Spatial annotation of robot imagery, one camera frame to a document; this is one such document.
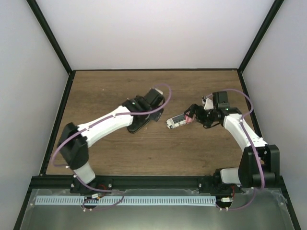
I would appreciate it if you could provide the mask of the tan glasses case black trim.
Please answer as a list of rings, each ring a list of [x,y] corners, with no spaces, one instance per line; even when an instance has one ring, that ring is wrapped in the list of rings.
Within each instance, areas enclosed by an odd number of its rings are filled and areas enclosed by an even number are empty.
[[[127,126],[127,130],[129,133],[134,134],[138,132],[141,128],[143,128],[146,124],[148,124],[151,119],[147,118],[134,118],[131,125]]]

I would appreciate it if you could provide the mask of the tan glasses case striped trim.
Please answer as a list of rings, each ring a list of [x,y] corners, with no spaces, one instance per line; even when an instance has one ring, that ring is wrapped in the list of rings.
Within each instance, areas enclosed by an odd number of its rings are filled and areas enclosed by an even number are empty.
[[[175,129],[187,124],[190,124],[194,121],[194,118],[189,117],[185,114],[180,114],[177,116],[174,116],[166,121],[166,127],[169,129]]]

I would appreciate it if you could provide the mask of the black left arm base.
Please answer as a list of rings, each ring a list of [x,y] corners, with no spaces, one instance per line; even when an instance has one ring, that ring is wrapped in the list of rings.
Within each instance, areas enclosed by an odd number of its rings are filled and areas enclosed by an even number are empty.
[[[88,183],[89,187],[94,188],[94,190],[87,188],[85,185],[77,178],[71,178],[69,180],[70,192],[72,194],[81,194],[81,195],[91,195],[94,193],[103,193],[110,194],[112,190],[113,180],[108,176],[97,176],[93,181]]]

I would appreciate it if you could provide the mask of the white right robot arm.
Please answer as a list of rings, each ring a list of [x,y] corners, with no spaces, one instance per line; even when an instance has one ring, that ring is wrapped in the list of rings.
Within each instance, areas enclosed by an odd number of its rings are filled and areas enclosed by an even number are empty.
[[[204,128],[213,127],[213,123],[224,127],[242,150],[238,167],[216,170],[217,177],[213,181],[216,192],[224,193],[230,184],[244,188],[265,188],[278,184],[280,179],[279,149],[259,137],[245,122],[244,116],[237,108],[220,108],[215,106],[205,109],[193,104],[185,112],[195,118]]]

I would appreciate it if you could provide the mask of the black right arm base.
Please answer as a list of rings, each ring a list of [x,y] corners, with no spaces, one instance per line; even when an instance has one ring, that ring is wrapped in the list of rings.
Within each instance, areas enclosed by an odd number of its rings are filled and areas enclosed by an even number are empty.
[[[216,169],[213,175],[205,175],[197,179],[200,193],[216,195],[230,195],[234,191],[239,191],[236,184],[226,184],[222,182],[222,168]]]

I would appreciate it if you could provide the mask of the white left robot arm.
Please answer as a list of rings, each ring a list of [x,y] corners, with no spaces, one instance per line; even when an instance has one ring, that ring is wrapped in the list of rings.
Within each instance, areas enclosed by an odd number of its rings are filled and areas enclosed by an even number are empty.
[[[94,193],[98,181],[89,163],[89,148],[103,137],[126,128],[134,134],[151,120],[158,121],[163,108],[157,111],[160,104],[165,102],[163,96],[136,96],[126,100],[113,112],[94,121],[74,125],[68,123],[60,136],[57,147],[67,166],[81,182],[81,188],[86,193]]]

